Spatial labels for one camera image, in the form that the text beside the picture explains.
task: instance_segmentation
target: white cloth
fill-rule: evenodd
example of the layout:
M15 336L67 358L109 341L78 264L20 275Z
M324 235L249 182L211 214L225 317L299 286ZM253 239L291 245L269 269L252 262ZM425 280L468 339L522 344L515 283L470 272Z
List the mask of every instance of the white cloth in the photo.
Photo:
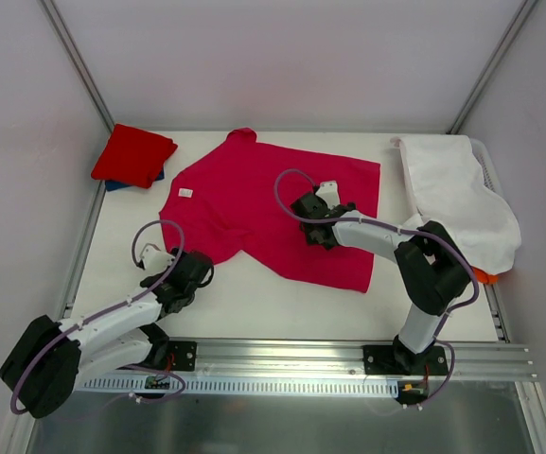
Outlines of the white cloth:
M520 229L508 203L484 186L465 135L405 135L400 148L413 213L447 229L471 266L499 274L514 265Z

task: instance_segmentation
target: white table surface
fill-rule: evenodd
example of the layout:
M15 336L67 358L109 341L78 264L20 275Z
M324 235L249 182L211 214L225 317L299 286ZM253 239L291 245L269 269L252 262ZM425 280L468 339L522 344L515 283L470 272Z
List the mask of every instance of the white table surface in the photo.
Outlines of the white table surface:
M166 177L149 190L126 188L106 194L72 317L125 299L146 277L131 260L133 235L159 218L174 176L220 144L227 132L159 133L179 145L167 160ZM258 141L381 163L378 217L402 222L410 210L400 156L390 144L391 137L393 134L260 132ZM145 242L163 246L161 228L150 227L138 251ZM468 288L463 299L471 291ZM191 306L159 324L170 336L179 337L383 341L399 331L410 304L398 267L381 257L375 259L369 291L362 294L284 279L241 252L216 267L213 282L198 290ZM497 340L483 287L474 305L454 312L440 338Z

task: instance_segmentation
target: cable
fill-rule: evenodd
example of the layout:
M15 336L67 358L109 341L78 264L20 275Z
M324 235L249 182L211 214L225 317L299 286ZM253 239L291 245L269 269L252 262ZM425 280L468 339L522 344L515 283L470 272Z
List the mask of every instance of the cable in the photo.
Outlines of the cable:
M424 378L415 386L424 385L424 388L427 390L429 388L428 381L429 381L429 377L431 376L431 368L428 367L428 364L424 364L424 368L425 368Z
M171 363L172 362L175 362L175 359L174 359L174 354L173 353L170 353L169 355L166 356L166 359L167 359L167 366L166 368L164 369L165 372L169 372L171 371ZM154 380L155 380L155 383L159 383L160 381L163 381L167 378L167 375L165 374L158 374Z
M140 235L142 235L142 233L147 228L149 228L151 225L155 225L155 224L171 225L172 227L174 227L178 231L178 234L180 235L180 245L178 246L178 256L180 256L180 254L182 254L182 251L185 248L185 233L183 232L182 227L180 227L180 225L178 225L173 220L167 220L167 219L153 220L153 221L145 224L144 226L142 226L138 230L138 232L136 232L136 235L133 237L133 241L132 241L132 260L133 260L133 263L136 264L136 265L138 264L138 261L136 259L136 255L135 255L135 245L136 245L136 243L138 241L138 237L140 237ZM130 305L130 304L140 300L141 298L143 298L147 294L151 293L154 289L159 287L167 279L167 277L173 271L173 269L174 269L174 267L176 266L177 263L178 263L178 261L174 260L171 263L171 265L169 266L169 268L167 268L167 270L161 275L161 277L159 277L159 279L157 279L154 282L154 284L152 286L150 286L149 288L147 288L146 290L138 293L136 296L132 297L129 301L123 301L121 303L117 303L116 305L106 307L106 308L100 310L99 312L91 315L90 317L87 317L83 321L83 325L91 323L94 320L99 319L100 317L104 317L105 315L108 315L111 312L114 312L114 311L120 309L121 307L125 307L127 305ZM13 390L13 392L11 394L11 399L9 401L9 409L11 410L12 413L14 413L14 414L24 414L24 413L27 412L27 409L19 409L18 408L18 396L20 395L20 390L22 390L23 386L26 383L26 379L28 378L30 373L33 372L33 369L35 369L35 366L39 363L39 361L52 348L54 348L54 346L56 344L58 344L58 342L65 339L69 334L72 334L72 333L74 333L75 331L78 331L78 330L79 330L79 325L74 324L70 328L68 328L67 330L61 332L58 336L56 336L56 338L54 338L48 344L46 344L45 347L42 348L39 351L39 353L37 355L35 355L35 357L31 360L31 362L28 364L28 366L23 371L22 375L20 375L20 378L19 378L18 382L16 383L16 386L14 387L14 390Z
M158 398L148 398L148 397L144 397L144 395L137 396L135 393L118 394L115 397L113 397L112 399L110 399L109 401L107 401L101 407L98 407L96 410L89 411L88 413L83 414L82 416L79 416L77 418L61 418L59 416L56 416L55 419L57 421L62 422L62 423L77 423L79 421L84 421L86 419L92 418L93 416L96 416L97 414L100 414L103 410L105 410L107 407L111 406L114 402L116 402L118 400L121 400L124 397L133 399L138 404L155 404L155 403L159 404L159 403L162 403L162 402L167 402L168 400L171 400L172 398L178 397L186 389L186 382L184 381L184 379L181 376L173 374L170 371L163 371L162 372L162 371L157 371L157 370L149 369L149 368L142 367L142 366L137 366L137 365L134 365L134 364L130 364L128 366L125 366L124 369L132 369L134 371L148 372L148 373L157 374L157 375L169 376L170 378L173 378L176 381L178 381L180 383L180 385L181 385L181 388L180 388L180 390L175 391L174 393L166 393L165 397L158 397Z
M169 400L173 400L173 399L177 398L186 389L185 380L181 376L176 375L171 371L157 371L155 369L150 369L148 367L138 366L136 364L130 364L128 366L125 366L125 368L126 369L132 369L133 371L148 372L149 374L166 375L166 376L169 376L170 378L175 379L181 385L180 390L174 391L173 393L166 393L166 395L163 396L163 397L156 397L156 398L153 398L153 399L150 399L150 398L147 398L147 397L137 397L136 398L136 403L138 403L138 404L162 404L164 402L167 402Z
M455 369L455 350L453 349L453 345L451 345L449 342L445 342L444 340L436 340L436 343L440 343L441 345L445 345L449 349L449 354L451 355L451 361L449 362L449 370L447 372L447 375L445 376L445 379L443 382L439 385L439 387L432 392L423 403L428 404L431 399L433 399L436 395L438 395L443 388L447 386L449 381L451 380L451 376L453 375L453 370Z
M450 365L449 365L448 374L446 375L446 377L443 380L443 382L441 383L441 385L436 390L434 390L434 392L431 393L428 396L428 398L424 401L424 402L428 403L432 398L434 398L436 395L438 395L439 392L441 390L443 390L443 388L445 388L447 386L447 384L449 383L449 380L451 379L451 376L453 375L453 371L455 369L455 350L453 349L453 346L449 342L438 340L437 336L439 335L439 333L443 329L443 326L445 326L445 322L447 321L447 318L449 317L449 314L451 312L453 312L456 309L459 309L460 307L469 306L479 298L479 283L478 283L477 278L476 278L476 276L474 274L474 271L472 270L472 267L470 267L470 265L468 264L466 259L463 258L462 255L460 253L458 253L447 241L445 241L443 238L441 238L441 237L439 237L439 236L437 236L435 234L430 234L428 232L421 232L419 230L403 230L403 229L399 229L398 227L396 227L393 224L389 224L389 223L383 222L381 220L371 219L371 218L307 219L307 218L301 218L299 216L296 216L287 206L285 206L285 204L283 203L283 201L281 200L281 197L279 195L279 185L280 185L281 181L283 180L283 178L285 178L285 176L290 174L290 173L297 173L298 175L301 175L304 178L306 178L308 180L308 182L310 183L310 185L312 185L312 186L315 185L315 182L312 180L312 178L310 178L309 175L304 173L302 170L298 170L297 168L288 168L287 170L284 170L283 172L281 172L278 177L276 177L276 180L274 181L274 198L276 199L276 202L281 207L281 209L287 215L289 215L290 218L299 220L300 222L306 222L306 223L310 223L310 224L327 224L329 222L362 222L362 223L365 223L365 224L370 224L370 225L375 225L377 227L381 227L382 229L386 229L386 230L388 230L390 232L395 232L395 233L405 234L405 235L412 235L412 236L421 236L421 237L424 237L426 239L436 241L441 247L443 247L443 249L445 249L448 253L450 253L453 256L453 258L455 258L457 260L457 262L462 266L462 268L464 268L464 270L468 274L468 277L470 278L470 282L472 282L472 286L473 286L472 296L468 300L466 300L466 301L464 301L462 303L457 303L457 304L455 304L455 305L453 305L451 307L448 307L447 310L445 311L445 313L443 314L443 317L441 318L441 321L439 322L438 326L434 330L433 336L434 336L435 341L440 343L441 345L445 345L449 349L449 352L451 354L451 362L450 362ZM412 407L418 407L420 409L422 408L421 404L419 404L417 406L412 406Z

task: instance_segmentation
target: orange object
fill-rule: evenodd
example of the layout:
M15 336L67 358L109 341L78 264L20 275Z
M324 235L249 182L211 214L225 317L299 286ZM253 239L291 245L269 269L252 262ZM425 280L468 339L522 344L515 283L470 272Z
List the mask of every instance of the orange object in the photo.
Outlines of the orange object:
M473 270L474 275L477 277L477 281L479 281L481 284L495 284L498 282L499 276L495 274L487 274L478 268L473 268Z

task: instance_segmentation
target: white wall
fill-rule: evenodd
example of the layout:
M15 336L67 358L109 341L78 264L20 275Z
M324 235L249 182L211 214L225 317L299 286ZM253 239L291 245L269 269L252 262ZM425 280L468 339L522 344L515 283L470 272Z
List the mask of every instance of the white wall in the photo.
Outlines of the white wall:
M106 136L37 1L0 0L0 366L60 301Z
M58 0L115 120L436 131L521 0Z
M531 344L546 395L546 1L502 63L464 130L483 140L522 230L502 296L514 341Z

